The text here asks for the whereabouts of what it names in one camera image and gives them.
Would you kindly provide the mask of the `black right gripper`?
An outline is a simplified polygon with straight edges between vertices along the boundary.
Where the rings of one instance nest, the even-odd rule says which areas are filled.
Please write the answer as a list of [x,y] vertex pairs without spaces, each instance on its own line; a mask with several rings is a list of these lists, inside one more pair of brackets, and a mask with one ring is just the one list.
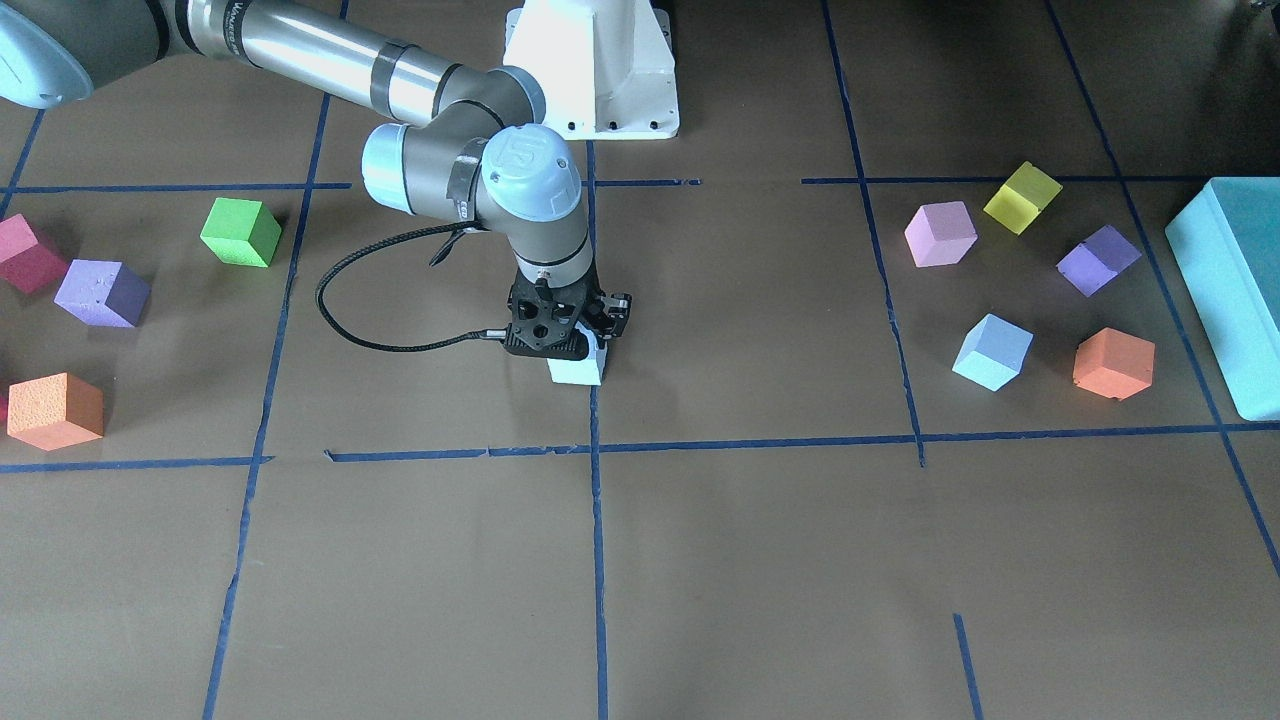
[[558,288],[518,273],[508,297],[511,323],[500,343],[517,356],[580,361],[622,336],[631,305],[628,293],[604,293],[595,269]]

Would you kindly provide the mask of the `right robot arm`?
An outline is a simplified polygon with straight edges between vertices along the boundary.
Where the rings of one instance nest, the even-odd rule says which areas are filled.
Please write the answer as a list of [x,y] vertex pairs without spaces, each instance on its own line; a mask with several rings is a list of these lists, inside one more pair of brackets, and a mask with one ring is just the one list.
[[524,69],[475,70],[293,1],[5,1],[3,96],[50,109],[193,53],[229,58],[385,118],[361,172],[379,204],[436,218],[443,261],[467,233],[506,236],[509,324],[475,331],[508,354],[599,360],[630,296],[598,282],[582,181]]

